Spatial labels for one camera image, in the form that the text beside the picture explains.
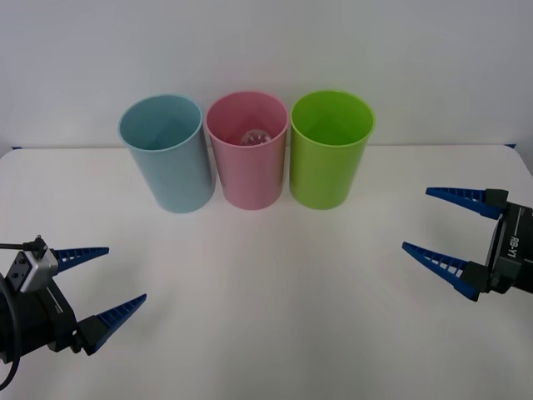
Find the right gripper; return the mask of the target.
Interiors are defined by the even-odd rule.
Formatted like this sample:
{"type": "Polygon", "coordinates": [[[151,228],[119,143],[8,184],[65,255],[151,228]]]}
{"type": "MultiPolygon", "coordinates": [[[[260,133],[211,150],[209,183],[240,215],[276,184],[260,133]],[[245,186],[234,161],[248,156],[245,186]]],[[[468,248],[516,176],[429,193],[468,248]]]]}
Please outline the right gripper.
{"type": "Polygon", "coordinates": [[[464,297],[476,302],[481,293],[507,293],[511,288],[532,294],[532,209],[509,202],[502,189],[428,187],[426,195],[498,220],[487,267],[418,247],[402,249],[464,297]]]}

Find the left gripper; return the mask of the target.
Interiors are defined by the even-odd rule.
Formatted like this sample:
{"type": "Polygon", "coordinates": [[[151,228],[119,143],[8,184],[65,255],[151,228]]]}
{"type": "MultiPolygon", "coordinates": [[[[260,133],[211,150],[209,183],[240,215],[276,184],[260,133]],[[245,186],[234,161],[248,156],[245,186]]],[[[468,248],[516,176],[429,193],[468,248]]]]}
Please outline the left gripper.
{"type": "MultiPolygon", "coordinates": [[[[52,253],[57,259],[57,272],[62,273],[109,254],[109,248],[54,249],[52,253]]],[[[59,353],[74,344],[75,353],[83,350],[91,356],[138,310],[146,299],[147,295],[143,294],[77,322],[74,311],[54,281],[39,291],[23,293],[21,303],[22,355],[44,346],[59,353]]]]}

